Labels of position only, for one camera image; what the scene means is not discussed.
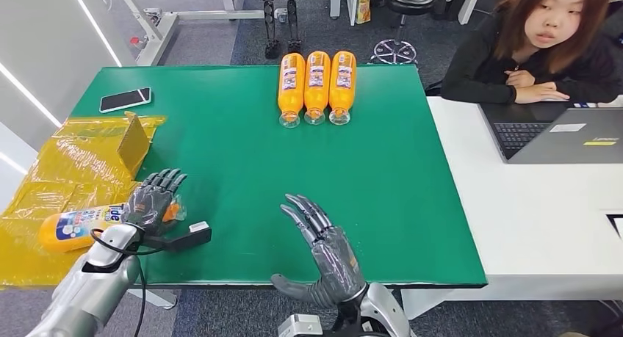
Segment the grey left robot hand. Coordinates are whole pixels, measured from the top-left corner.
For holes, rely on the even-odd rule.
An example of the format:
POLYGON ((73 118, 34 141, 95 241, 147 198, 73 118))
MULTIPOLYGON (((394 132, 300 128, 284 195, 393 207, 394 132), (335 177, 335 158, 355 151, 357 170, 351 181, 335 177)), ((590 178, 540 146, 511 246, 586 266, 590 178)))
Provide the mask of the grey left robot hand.
POLYGON ((173 220, 164 221, 165 214, 186 178, 179 168, 151 173, 130 194, 120 221, 136 225, 150 236, 163 236, 173 226, 173 220))

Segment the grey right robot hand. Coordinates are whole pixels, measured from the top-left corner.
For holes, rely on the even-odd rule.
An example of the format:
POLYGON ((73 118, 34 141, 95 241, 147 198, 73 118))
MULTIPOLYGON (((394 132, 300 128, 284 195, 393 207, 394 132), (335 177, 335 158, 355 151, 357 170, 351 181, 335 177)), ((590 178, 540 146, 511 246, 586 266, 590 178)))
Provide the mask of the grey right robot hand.
POLYGON ((322 308, 332 308, 357 297, 367 286, 356 255, 343 229, 334 225, 317 203, 303 195, 286 194, 281 204, 310 248, 320 278, 297 283, 275 273, 270 280, 282 294, 322 308))

